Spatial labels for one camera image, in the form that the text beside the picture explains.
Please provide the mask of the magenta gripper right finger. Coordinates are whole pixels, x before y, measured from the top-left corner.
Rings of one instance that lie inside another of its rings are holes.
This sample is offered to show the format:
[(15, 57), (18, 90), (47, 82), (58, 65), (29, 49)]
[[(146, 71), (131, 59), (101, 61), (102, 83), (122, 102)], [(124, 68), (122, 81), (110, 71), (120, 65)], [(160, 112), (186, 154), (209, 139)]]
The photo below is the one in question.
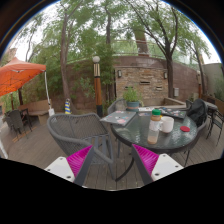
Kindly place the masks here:
[(144, 182), (154, 182), (182, 169), (169, 155), (158, 155), (136, 144), (132, 145), (132, 157)]

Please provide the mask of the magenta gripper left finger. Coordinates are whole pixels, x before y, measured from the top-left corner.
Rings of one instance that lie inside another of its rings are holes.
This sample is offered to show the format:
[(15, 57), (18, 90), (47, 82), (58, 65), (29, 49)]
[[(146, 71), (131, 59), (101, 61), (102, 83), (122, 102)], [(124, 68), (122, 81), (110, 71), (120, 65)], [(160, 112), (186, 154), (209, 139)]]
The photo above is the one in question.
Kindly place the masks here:
[(93, 158), (93, 146), (87, 146), (65, 157), (58, 157), (46, 171), (72, 183), (83, 183)]

